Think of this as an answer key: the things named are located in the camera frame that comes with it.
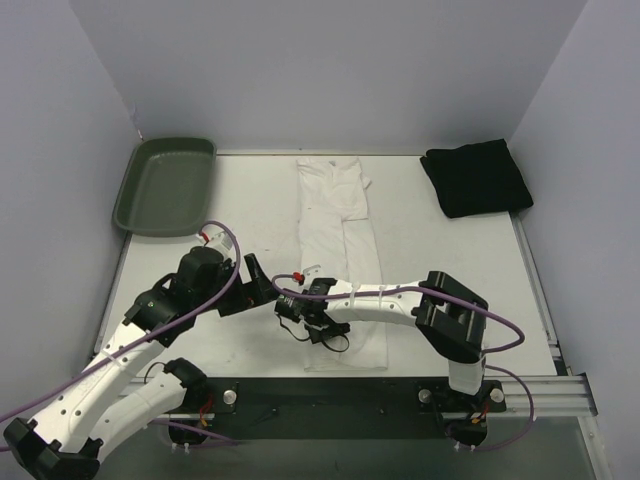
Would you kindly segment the white t-shirt with robot print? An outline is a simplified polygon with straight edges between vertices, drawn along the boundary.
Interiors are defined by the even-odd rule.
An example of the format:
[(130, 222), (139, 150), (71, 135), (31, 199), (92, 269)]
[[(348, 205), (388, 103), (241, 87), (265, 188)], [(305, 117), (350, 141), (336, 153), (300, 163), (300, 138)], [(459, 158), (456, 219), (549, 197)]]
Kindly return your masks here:
[[(382, 283), (366, 190), (371, 181), (357, 157), (296, 160), (301, 267), (360, 284)], [(386, 325), (355, 322), (345, 339), (306, 348), (307, 372), (382, 371), (388, 367)]]

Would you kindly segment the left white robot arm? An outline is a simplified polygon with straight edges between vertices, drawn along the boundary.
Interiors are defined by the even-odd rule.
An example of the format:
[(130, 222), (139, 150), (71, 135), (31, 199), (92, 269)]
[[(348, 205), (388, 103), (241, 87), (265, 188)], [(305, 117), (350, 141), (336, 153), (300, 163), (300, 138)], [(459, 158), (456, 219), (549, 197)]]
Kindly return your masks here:
[(206, 374), (184, 358), (166, 362), (135, 392), (121, 393), (201, 312), (229, 316), (276, 299), (256, 256), (243, 259), (249, 282), (241, 280), (227, 247), (194, 247), (176, 272), (138, 295), (83, 379), (31, 418), (15, 418), (5, 428), (18, 464), (35, 479), (92, 479), (115, 447), (157, 416), (193, 411), (212, 400)]

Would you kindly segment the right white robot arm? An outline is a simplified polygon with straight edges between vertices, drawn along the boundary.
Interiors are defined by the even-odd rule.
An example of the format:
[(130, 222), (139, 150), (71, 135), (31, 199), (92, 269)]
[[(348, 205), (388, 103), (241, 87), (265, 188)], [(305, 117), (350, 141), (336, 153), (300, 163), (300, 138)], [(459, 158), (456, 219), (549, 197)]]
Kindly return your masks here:
[(281, 294), (274, 312), (302, 323), (314, 343), (344, 337), (357, 322), (413, 327), (448, 361), (449, 388), (473, 396), (484, 377), (487, 309), (475, 292), (432, 271), (423, 281), (391, 287), (316, 278), (300, 297)]

